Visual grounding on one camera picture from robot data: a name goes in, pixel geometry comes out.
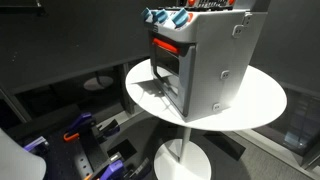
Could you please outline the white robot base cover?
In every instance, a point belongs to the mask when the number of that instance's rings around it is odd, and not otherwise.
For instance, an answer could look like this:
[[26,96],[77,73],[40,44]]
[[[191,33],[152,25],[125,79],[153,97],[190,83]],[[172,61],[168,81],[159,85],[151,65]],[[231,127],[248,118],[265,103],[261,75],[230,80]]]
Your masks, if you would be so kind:
[[43,158],[24,150],[0,129],[0,180],[43,180]]

